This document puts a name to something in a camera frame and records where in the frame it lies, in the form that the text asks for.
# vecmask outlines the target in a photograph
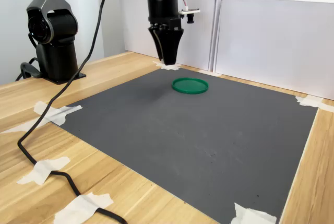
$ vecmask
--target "power cord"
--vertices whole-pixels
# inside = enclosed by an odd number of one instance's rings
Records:
[[[41,123],[41,121],[43,120],[43,118],[45,117],[46,113],[48,112],[48,110],[50,109],[52,103],[69,87],[69,85],[72,83],[72,81],[75,79],[75,77],[81,72],[81,70],[83,69],[83,67],[85,66],[85,64],[88,62],[89,58],[91,57],[93,50],[94,50],[94,46],[95,46],[95,42],[96,42],[96,38],[98,36],[98,31],[99,31],[99,27],[100,27],[100,23],[101,23],[101,16],[102,16],[102,11],[103,11],[103,6],[104,6],[104,2],[105,0],[102,0],[101,5],[100,5],[100,9],[99,9],[99,17],[98,17],[98,23],[95,29],[95,33],[94,33],[94,37],[93,37],[93,42],[92,42],[92,46],[90,48],[90,51],[88,53],[88,56],[85,58],[84,62],[81,64],[81,66],[79,67],[79,69],[76,71],[76,73],[71,77],[71,79],[68,81],[68,83],[64,86],[64,88],[62,90],[60,90],[59,93],[57,93],[47,104],[44,112],[42,113],[42,115],[38,118],[38,120],[36,121],[36,123],[20,138],[20,140],[18,141],[17,145],[18,147],[21,149],[21,151],[25,154],[25,156],[31,161],[31,163],[36,164],[36,160],[29,154],[29,152],[25,149],[25,147],[22,145],[22,141],[24,141],[31,133],[32,131],[35,130],[35,128]],[[76,185],[74,184],[74,181],[72,180],[72,178],[69,176],[68,173],[65,172],[59,172],[59,171],[52,171],[51,172],[52,175],[60,175],[60,176],[64,176],[67,181],[69,182],[71,188],[73,189],[74,193],[79,196],[81,195],[79,189],[76,187]],[[117,220],[119,223],[121,224],[127,224],[126,220],[123,219],[121,216],[118,216],[117,214],[114,214],[110,211],[107,211],[103,208],[98,208],[96,210],[96,212],[101,213],[103,215],[106,215],[110,218],[113,218],[115,220]]]

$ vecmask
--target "black cable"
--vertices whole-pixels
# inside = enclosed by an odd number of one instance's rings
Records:
[[[29,61],[29,64],[32,64],[34,61],[38,61],[37,58],[32,58],[32,59]],[[15,81],[19,81],[21,78],[22,78],[22,73],[20,73],[20,75],[17,76],[17,78],[16,78]]]
[[[48,112],[48,110],[50,109],[52,103],[69,87],[69,85],[72,83],[72,81],[76,78],[76,76],[81,72],[81,70],[83,69],[83,67],[85,66],[85,64],[88,62],[89,58],[91,57],[93,50],[94,50],[94,46],[95,46],[95,42],[96,42],[96,38],[98,36],[98,31],[99,31],[99,27],[100,27],[100,23],[101,23],[101,16],[102,16],[102,11],[103,11],[103,5],[104,5],[105,0],[102,0],[101,5],[100,5],[100,9],[99,9],[99,17],[98,17],[98,23],[95,29],[95,33],[94,33],[94,37],[93,37],[93,42],[92,42],[92,46],[90,48],[90,51],[88,53],[88,56],[85,58],[84,62],[81,64],[81,66],[79,67],[79,69],[76,71],[76,73],[71,77],[71,79],[68,81],[68,83],[64,86],[64,88],[62,90],[60,90],[59,93],[57,93],[47,104],[44,112],[42,113],[42,115],[38,118],[38,120],[35,122],[35,124],[19,139],[17,145],[18,147],[21,149],[21,151],[25,154],[25,156],[33,163],[36,164],[36,160],[29,154],[29,152],[24,148],[24,146],[22,145],[22,141],[24,141],[30,134],[32,131],[35,130],[35,128],[39,125],[39,123],[43,120],[43,118],[45,117],[46,113]],[[75,194],[77,196],[79,196],[81,193],[79,191],[79,189],[76,187],[76,185],[74,184],[74,181],[72,180],[72,178],[69,176],[68,173],[65,172],[59,172],[59,171],[52,171],[51,172],[52,175],[60,175],[60,176],[64,176],[71,188],[73,189],[73,191],[75,192]],[[127,224],[126,220],[123,219],[121,216],[118,216],[117,214],[114,214],[110,211],[107,211],[105,209],[102,208],[98,208],[97,211],[98,213],[101,213],[103,215],[109,216],[115,220],[117,220],[118,222],[120,222],[121,224]]]
[[[33,47],[36,48],[37,45],[36,45],[36,42],[34,41],[32,35],[31,35],[31,33],[28,33],[28,37],[29,37],[29,40],[30,40],[31,44],[33,45]]]
[[[28,37],[29,37],[29,40],[30,40],[31,44],[33,45],[33,47],[36,48],[37,45],[36,45],[36,42],[34,41],[32,35],[31,35],[31,33],[28,33]],[[38,61],[37,58],[32,58],[29,61],[29,64],[32,64],[34,61]],[[20,73],[19,76],[17,76],[15,81],[19,81],[21,78],[22,78],[22,73]]]

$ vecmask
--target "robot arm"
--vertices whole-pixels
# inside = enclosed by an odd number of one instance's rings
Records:
[[[188,23],[194,23],[194,13],[200,10],[178,11],[177,0],[148,0],[148,10],[151,27],[148,29],[157,48],[159,60],[165,65],[176,63],[178,44],[183,29],[181,18],[188,17]]]
[[[40,76],[56,84],[67,82],[78,70],[74,48],[78,22],[71,6],[65,0],[33,0],[27,13],[29,32],[38,42]]]

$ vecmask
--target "white cardboard partition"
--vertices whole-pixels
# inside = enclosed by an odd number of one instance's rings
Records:
[[[214,71],[334,99],[333,3],[222,0]]]
[[[187,24],[186,18],[182,20],[184,34],[181,38],[177,63],[209,69],[213,63],[212,49],[215,47],[220,6],[217,8],[216,0],[186,0],[189,8],[200,8],[201,13],[195,15],[195,23]],[[158,57],[157,50],[151,34],[148,31],[147,0],[120,0],[123,15],[125,49],[149,56]],[[182,0],[178,0],[179,10],[184,9]]]

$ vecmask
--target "white backdrop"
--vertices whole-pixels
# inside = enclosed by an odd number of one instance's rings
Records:
[[[28,39],[26,9],[32,0],[1,0],[0,13],[0,85],[11,81],[20,73],[20,64],[35,57],[35,50]],[[99,0],[66,0],[79,23],[75,48],[80,64],[87,56],[97,23]],[[103,58],[102,33],[99,31],[92,60]]]
[[[222,0],[215,71],[334,99],[333,2]]]

